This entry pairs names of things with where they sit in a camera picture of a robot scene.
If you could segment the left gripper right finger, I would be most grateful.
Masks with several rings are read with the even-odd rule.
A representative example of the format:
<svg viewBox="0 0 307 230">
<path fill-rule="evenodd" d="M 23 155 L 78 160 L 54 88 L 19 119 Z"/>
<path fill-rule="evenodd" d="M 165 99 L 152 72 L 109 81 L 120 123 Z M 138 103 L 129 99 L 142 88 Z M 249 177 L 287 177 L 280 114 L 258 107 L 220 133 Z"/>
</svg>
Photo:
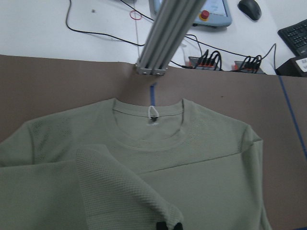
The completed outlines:
<svg viewBox="0 0 307 230">
<path fill-rule="evenodd" d="M 174 226 L 174 228 L 173 228 L 173 230 L 183 230 L 183 225 L 182 225 L 182 223 L 177 223 L 175 226 Z"/>
</svg>

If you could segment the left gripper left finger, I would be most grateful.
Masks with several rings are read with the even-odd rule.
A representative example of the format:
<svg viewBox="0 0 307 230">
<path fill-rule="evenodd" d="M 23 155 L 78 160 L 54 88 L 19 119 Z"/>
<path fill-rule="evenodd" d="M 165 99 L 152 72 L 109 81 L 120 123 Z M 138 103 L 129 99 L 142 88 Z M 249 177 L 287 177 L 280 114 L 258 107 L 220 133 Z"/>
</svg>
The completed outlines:
<svg viewBox="0 0 307 230">
<path fill-rule="evenodd" d="M 157 222 L 156 230 L 168 230 L 167 224 L 165 222 Z"/>
</svg>

